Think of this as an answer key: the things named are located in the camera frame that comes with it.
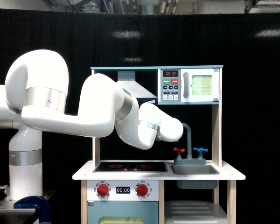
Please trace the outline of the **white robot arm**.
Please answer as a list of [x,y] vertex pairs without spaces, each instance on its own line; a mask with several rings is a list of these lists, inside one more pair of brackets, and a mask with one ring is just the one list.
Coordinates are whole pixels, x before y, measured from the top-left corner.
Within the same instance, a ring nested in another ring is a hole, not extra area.
[[9,198],[42,195],[42,132],[102,138],[116,131],[123,142],[150,149],[155,140],[181,138],[181,122],[136,97],[106,75],[90,75],[77,115],[65,114],[69,86],[63,57],[51,50],[16,59],[0,85],[0,129],[16,129],[9,143]]

